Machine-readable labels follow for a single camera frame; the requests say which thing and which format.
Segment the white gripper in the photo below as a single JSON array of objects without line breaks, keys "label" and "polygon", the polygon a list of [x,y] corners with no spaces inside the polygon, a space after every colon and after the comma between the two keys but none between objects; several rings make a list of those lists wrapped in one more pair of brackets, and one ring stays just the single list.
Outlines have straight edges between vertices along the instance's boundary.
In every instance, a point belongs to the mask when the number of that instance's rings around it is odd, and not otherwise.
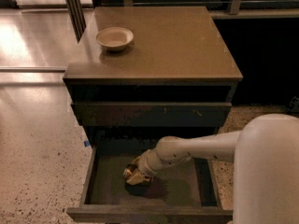
[{"label": "white gripper", "polygon": [[131,186],[148,185],[152,181],[152,178],[149,176],[155,176],[163,167],[155,149],[148,149],[132,160],[131,164],[138,167],[138,171],[141,173],[131,173],[126,176],[126,183]]}]

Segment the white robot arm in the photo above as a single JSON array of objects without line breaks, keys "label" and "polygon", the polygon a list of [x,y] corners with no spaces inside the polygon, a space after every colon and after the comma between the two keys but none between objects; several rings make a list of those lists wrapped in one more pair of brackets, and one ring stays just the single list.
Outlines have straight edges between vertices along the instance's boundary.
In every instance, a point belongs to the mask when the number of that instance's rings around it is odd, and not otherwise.
[{"label": "white robot arm", "polygon": [[124,171],[129,185],[191,158],[234,164],[234,224],[299,224],[299,118],[262,115],[243,130],[184,139],[167,136]]}]

